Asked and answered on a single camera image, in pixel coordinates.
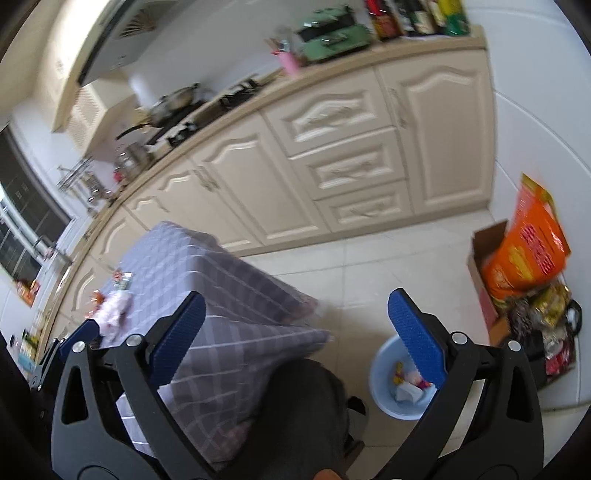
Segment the cardboard box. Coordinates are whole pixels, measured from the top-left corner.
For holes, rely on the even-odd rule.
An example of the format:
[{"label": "cardboard box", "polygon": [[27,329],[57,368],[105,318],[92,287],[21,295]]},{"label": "cardboard box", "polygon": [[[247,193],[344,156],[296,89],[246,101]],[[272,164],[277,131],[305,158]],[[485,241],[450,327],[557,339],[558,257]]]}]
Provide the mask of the cardboard box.
[{"label": "cardboard box", "polygon": [[480,267],[486,257],[494,253],[505,238],[505,230],[507,227],[507,220],[492,225],[484,230],[474,232],[472,236],[472,250],[468,256],[467,266],[472,283],[478,294],[478,301],[482,309],[482,315],[488,330],[489,340],[491,345],[499,345],[505,338],[507,338],[511,331],[509,329],[509,321],[506,317],[499,317],[495,306],[492,303],[491,297],[486,290],[482,276],[480,275]]}]

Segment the blue rubber pad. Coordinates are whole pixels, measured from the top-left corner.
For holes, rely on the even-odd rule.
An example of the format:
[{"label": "blue rubber pad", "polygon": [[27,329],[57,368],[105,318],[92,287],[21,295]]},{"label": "blue rubber pad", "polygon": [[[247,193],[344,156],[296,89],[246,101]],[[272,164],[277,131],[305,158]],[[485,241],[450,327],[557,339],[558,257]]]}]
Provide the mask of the blue rubber pad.
[{"label": "blue rubber pad", "polygon": [[439,389],[447,378],[444,353],[423,325],[417,310],[416,306],[409,305],[400,291],[394,290],[390,294],[388,299],[390,321],[421,376]]},{"label": "blue rubber pad", "polygon": [[175,312],[176,321],[159,341],[150,356],[150,383],[159,387],[168,385],[178,366],[195,340],[205,321],[205,300],[197,294],[181,312]]}]

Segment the plastic bag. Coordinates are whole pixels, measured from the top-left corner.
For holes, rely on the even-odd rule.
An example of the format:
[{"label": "plastic bag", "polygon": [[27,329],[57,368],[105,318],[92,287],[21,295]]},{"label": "plastic bag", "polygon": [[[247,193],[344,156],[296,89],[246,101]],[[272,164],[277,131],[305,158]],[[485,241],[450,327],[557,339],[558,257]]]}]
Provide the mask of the plastic bag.
[{"label": "plastic bag", "polygon": [[513,299],[549,283],[563,270],[569,255],[552,197],[523,175],[513,223],[499,249],[482,267],[495,306],[503,312]]}]

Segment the pink cup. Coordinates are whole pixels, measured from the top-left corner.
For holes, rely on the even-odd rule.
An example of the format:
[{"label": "pink cup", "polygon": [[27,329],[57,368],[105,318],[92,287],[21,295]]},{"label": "pink cup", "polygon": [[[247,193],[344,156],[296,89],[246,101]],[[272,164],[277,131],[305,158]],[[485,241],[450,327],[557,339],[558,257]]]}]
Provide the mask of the pink cup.
[{"label": "pink cup", "polygon": [[289,51],[281,51],[278,53],[279,61],[288,75],[295,76],[300,71],[300,66],[297,63],[296,57]]}]

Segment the faucet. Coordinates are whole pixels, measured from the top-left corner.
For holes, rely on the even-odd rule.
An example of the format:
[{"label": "faucet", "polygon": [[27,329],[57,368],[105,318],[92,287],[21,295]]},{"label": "faucet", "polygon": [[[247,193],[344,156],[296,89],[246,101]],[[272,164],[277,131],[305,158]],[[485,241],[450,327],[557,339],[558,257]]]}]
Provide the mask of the faucet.
[{"label": "faucet", "polygon": [[[47,251],[45,254],[43,254],[38,248],[37,245],[39,245],[41,242],[44,242],[47,245]],[[42,257],[44,257],[46,260],[49,260],[51,257],[53,257],[54,255],[57,256],[58,258],[61,259],[62,262],[64,262],[68,267],[71,267],[72,264],[74,263],[72,261],[72,259],[70,257],[68,257],[64,252],[60,251],[57,247],[57,244],[55,242],[52,242],[51,240],[49,240],[49,238],[47,238],[46,235],[41,235],[37,241],[35,242],[35,244],[33,245],[33,250],[35,252],[38,252]]]}]

